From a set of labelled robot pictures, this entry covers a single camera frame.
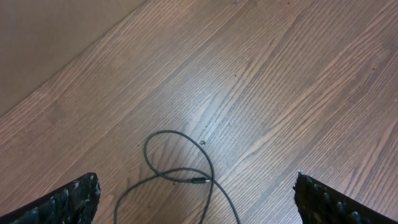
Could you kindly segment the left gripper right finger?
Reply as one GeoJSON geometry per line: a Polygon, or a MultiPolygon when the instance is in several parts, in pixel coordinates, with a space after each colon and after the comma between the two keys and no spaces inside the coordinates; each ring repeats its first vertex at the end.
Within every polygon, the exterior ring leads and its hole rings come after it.
{"type": "Polygon", "coordinates": [[[397,224],[395,220],[301,172],[293,189],[303,224],[397,224]]]}

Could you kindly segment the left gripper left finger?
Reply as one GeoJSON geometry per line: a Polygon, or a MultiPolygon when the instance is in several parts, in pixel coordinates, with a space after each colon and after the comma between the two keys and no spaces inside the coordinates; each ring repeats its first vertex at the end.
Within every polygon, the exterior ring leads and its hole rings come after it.
{"type": "Polygon", "coordinates": [[[1,223],[93,223],[101,188],[89,172],[1,217],[1,223]]]}

